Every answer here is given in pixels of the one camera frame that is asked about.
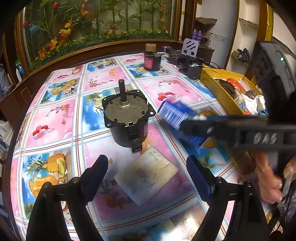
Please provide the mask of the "person's right hand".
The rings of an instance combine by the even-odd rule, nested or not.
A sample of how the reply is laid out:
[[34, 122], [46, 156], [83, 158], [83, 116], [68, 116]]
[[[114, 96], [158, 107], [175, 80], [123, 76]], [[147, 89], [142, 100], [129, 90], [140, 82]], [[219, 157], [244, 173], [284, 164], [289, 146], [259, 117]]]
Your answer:
[[256, 180], [263, 201], [274, 204], [282, 200], [282, 180], [269, 164], [269, 157], [263, 151], [245, 152], [245, 157], [237, 166], [239, 180]]

